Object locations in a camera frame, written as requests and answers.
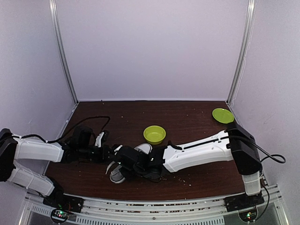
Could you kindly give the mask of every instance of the white wall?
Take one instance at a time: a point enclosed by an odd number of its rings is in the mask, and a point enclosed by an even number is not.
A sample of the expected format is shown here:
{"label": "white wall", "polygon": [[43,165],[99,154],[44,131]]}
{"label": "white wall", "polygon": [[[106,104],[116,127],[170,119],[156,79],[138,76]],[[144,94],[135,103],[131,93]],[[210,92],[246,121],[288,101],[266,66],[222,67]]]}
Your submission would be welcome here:
{"label": "white wall", "polygon": [[250,49],[233,110],[259,145],[287,163],[263,163],[293,224],[300,206],[300,1],[258,1]]}
{"label": "white wall", "polygon": [[[54,139],[74,105],[48,0],[0,0],[0,129]],[[41,172],[45,162],[25,162]],[[0,224],[16,224],[26,192],[0,183]]]}
{"label": "white wall", "polygon": [[61,0],[57,7],[79,100],[227,99],[248,1]]}

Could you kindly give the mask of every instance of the white arm segment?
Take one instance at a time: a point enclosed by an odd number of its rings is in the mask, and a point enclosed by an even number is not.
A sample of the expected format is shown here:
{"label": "white arm segment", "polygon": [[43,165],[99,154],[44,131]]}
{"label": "white arm segment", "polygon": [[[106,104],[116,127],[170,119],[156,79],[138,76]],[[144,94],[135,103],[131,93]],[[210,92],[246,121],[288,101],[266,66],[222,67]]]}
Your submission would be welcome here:
{"label": "white arm segment", "polygon": [[[229,144],[229,139],[226,138],[221,140],[222,137],[228,137],[228,133],[221,131],[216,135],[196,142],[178,145],[182,150],[177,150],[168,145],[163,156],[163,159],[165,160],[164,167],[173,173],[194,165],[233,160],[231,150],[226,147],[226,145]],[[214,139],[218,139],[218,141],[186,149],[186,147]]]}
{"label": "white arm segment", "polygon": [[48,144],[37,139],[14,138],[18,144],[15,150],[15,159],[40,159],[60,162],[63,150],[58,143]]}
{"label": "white arm segment", "polygon": [[15,169],[12,171],[8,181],[19,184],[26,189],[35,190],[43,195],[50,195],[54,189],[52,181],[30,169],[22,166],[14,160]]}

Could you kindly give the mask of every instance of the green plate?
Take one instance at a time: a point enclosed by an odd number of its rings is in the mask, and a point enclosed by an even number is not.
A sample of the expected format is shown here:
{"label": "green plate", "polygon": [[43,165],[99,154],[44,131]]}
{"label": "green plate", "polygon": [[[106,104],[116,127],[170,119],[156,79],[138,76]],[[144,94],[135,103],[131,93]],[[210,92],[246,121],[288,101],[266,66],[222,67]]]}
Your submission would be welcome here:
{"label": "green plate", "polygon": [[216,121],[220,123],[231,123],[234,121],[233,114],[227,110],[222,108],[217,108],[212,111],[212,116],[215,118]]}

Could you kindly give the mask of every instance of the wooden table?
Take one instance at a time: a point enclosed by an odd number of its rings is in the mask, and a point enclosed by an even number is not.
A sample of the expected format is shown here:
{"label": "wooden table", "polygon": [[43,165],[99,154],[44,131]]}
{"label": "wooden table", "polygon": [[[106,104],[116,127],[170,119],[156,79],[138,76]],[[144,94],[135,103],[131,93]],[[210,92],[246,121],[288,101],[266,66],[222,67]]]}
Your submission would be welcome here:
{"label": "wooden table", "polygon": [[[143,130],[150,125],[165,128],[163,144],[171,140],[182,144],[211,136],[226,126],[215,121],[211,112],[227,108],[225,102],[199,101],[134,101],[81,102],[68,127],[89,116],[109,115],[111,122],[106,144],[135,147],[144,143]],[[83,124],[99,133],[105,119],[88,120]],[[66,193],[118,200],[195,199],[244,191],[235,163],[215,162],[190,167],[163,178],[159,183],[136,178],[114,184],[105,175],[107,164],[50,163],[47,176],[55,178]]]}

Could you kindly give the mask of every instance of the yellow-green bowl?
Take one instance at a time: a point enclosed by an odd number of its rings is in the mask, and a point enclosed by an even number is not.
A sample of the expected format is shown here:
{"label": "yellow-green bowl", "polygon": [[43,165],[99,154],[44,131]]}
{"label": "yellow-green bowl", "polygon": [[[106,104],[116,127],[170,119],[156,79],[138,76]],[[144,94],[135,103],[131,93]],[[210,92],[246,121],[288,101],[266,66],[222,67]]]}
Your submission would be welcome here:
{"label": "yellow-green bowl", "polygon": [[160,144],[165,138],[166,132],[160,126],[150,126],[144,130],[144,138],[149,144]]}

